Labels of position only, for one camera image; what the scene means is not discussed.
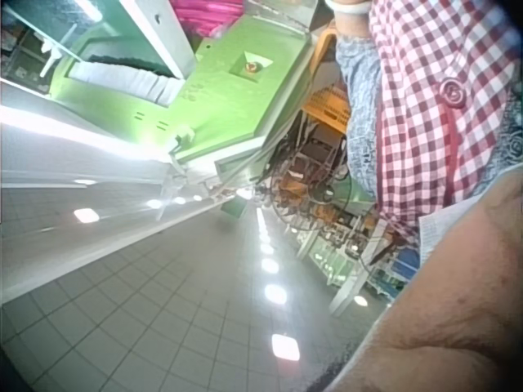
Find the pink fabric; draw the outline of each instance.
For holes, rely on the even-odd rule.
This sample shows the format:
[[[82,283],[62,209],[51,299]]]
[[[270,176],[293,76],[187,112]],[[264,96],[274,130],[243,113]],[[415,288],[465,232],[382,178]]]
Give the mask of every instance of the pink fabric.
[[[244,13],[242,0],[170,0],[184,29],[210,37],[221,26],[232,25]]]
[[[415,243],[420,216],[464,200],[481,178],[519,34],[486,0],[374,0],[370,29],[383,71],[379,204]]]

